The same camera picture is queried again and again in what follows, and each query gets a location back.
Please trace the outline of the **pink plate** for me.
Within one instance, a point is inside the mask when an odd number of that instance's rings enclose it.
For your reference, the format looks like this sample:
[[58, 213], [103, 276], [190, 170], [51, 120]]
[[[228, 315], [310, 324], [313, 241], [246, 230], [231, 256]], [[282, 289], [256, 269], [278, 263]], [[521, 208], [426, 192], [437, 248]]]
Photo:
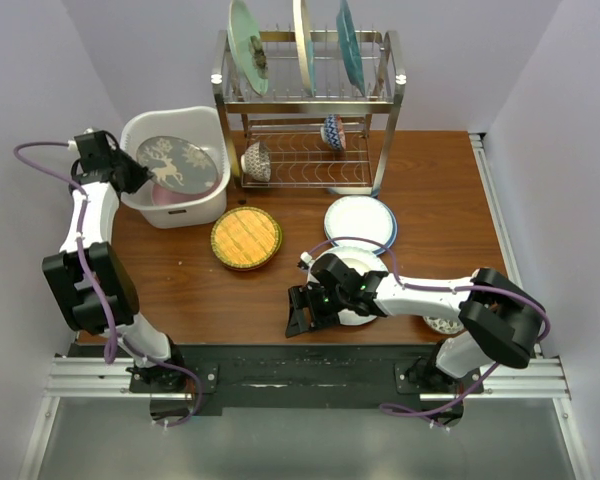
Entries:
[[183, 194], [168, 190], [158, 184], [154, 184], [151, 191], [152, 203], [156, 206], [168, 206], [200, 200], [213, 193], [217, 189], [218, 183], [211, 184], [207, 182], [205, 187], [206, 190], [200, 193]]

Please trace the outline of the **grey reindeer snowflake plate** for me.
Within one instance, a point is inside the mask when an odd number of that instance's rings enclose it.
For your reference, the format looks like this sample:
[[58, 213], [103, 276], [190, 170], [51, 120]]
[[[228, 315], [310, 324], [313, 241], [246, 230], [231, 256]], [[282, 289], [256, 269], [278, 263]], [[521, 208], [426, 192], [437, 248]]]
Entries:
[[214, 184], [220, 174], [212, 157], [199, 146], [173, 136], [156, 136], [145, 140], [137, 149], [136, 159], [153, 174], [151, 179], [168, 190], [196, 194]]

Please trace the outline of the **yellow woven pattern plate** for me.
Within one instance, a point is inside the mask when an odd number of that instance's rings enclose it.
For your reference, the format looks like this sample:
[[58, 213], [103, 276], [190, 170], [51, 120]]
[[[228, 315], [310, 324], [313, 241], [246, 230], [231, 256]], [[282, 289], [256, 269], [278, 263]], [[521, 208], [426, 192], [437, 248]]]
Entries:
[[214, 224], [210, 243], [215, 257], [236, 271], [257, 269], [278, 252], [283, 233], [262, 209], [243, 206], [223, 214]]

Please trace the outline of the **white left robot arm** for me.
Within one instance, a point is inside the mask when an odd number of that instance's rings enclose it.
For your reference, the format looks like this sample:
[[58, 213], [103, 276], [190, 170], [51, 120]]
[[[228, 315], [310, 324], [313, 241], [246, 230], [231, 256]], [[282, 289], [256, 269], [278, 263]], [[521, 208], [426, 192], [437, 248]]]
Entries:
[[135, 379], [160, 392], [180, 391], [187, 384], [182, 354], [141, 314], [137, 290], [112, 247], [121, 195], [138, 191], [150, 173], [104, 130], [87, 130], [68, 146], [79, 155], [69, 177], [72, 218], [59, 252], [42, 262], [44, 277], [69, 328], [105, 339], [107, 364], [124, 351]]

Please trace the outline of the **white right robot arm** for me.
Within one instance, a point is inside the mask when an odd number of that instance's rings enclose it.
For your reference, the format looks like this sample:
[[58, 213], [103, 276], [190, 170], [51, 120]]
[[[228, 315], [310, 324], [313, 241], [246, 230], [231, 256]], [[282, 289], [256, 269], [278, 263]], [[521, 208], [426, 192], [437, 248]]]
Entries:
[[440, 342], [421, 369], [439, 393], [485, 365], [526, 368], [550, 331], [545, 308], [491, 268], [452, 280], [410, 279], [384, 268], [359, 272], [333, 252], [303, 254], [299, 266], [308, 281], [288, 290], [287, 337], [338, 325], [344, 312], [457, 320], [463, 332]]

